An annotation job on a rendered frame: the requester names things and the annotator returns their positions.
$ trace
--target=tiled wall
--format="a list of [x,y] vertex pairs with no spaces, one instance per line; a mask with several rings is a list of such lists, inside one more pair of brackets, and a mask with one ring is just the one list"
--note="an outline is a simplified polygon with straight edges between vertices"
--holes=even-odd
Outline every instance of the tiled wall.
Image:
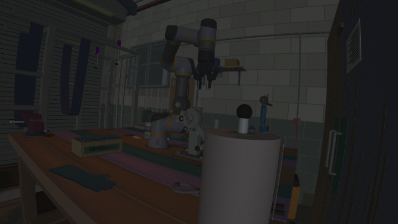
[[[204,18],[217,21],[217,39],[329,32],[337,4],[338,0],[171,0],[141,11],[134,17],[129,16],[120,36],[122,45],[130,48],[163,40],[167,25],[199,29]],[[110,34],[113,35],[113,29],[110,29]],[[302,203],[303,193],[315,193],[326,104],[328,36],[302,35],[299,99],[299,118],[302,123],[297,130],[297,174],[302,189],[299,203]],[[252,107],[250,124],[258,129],[261,111],[259,98],[268,94],[273,104],[267,110],[266,124],[270,126],[270,133],[285,136],[286,146],[295,147],[293,118],[297,112],[298,53],[298,35],[217,42],[215,55],[221,59],[221,66],[226,58],[238,58],[247,71],[241,73],[240,86],[237,85],[237,73],[224,72],[213,81],[211,89],[199,90],[198,106],[203,107],[205,129],[211,128],[212,119],[216,118],[220,119],[221,128],[236,128],[236,108],[243,103]],[[192,45],[180,47],[177,56],[192,58],[197,65],[197,48]],[[140,89],[139,115],[145,108],[158,111],[168,109],[169,91]],[[130,95],[127,91],[125,122],[129,121]]]

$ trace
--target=wooden table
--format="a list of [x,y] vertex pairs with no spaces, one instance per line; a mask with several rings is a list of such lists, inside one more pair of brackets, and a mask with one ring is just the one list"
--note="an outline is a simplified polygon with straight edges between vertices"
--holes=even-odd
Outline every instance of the wooden table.
[[[87,131],[98,135],[116,134],[121,136],[124,144],[200,164],[198,161],[173,156],[175,152],[181,150],[181,146],[171,145],[172,147],[168,149],[150,149],[145,147],[147,140],[124,136],[126,133],[120,131],[112,129]],[[30,221],[45,223],[39,221],[46,220],[50,223],[62,219],[64,221],[61,223],[84,224],[197,223],[199,197],[177,194],[167,185],[100,156],[79,158],[71,152],[72,144],[56,135],[49,138],[10,133],[9,142],[19,155],[21,204],[26,224]],[[109,174],[108,180],[116,182],[116,185],[107,191],[96,192],[48,171],[66,164],[72,164],[96,175]],[[37,215],[35,182],[56,205],[57,210],[47,212],[43,216]]]

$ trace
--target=black sphere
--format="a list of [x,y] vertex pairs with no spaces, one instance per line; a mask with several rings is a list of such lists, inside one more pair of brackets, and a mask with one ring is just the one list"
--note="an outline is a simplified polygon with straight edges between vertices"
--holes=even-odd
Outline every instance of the black sphere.
[[236,109],[236,114],[238,115],[238,118],[249,119],[253,114],[253,110],[249,105],[241,104],[238,106],[238,109]]

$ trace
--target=brown door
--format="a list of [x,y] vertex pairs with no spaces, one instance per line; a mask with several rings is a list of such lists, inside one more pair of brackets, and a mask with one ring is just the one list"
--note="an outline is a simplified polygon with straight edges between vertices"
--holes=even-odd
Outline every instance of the brown door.
[[341,25],[341,2],[337,7],[333,25],[328,39],[328,73],[326,86],[325,124],[323,131],[322,152],[320,156],[317,186],[310,217],[310,224],[324,223],[330,197],[331,183],[328,168],[325,167],[329,131],[334,129],[334,118],[341,116],[341,96],[343,91],[343,35],[339,32]]

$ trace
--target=floor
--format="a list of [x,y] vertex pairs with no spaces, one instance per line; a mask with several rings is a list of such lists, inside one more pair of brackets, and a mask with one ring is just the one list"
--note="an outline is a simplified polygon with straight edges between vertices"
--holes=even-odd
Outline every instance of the floor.
[[[18,166],[0,168],[0,223],[1,224],[22,224],[21,198],[19,194]],[[36,190],[36,202],[38,214],[56,209],[56,206],[40,189]],[[294,220],[288,220],[287,224],[308,224],[312,208],[305,205],[298,205],[297,214]]]

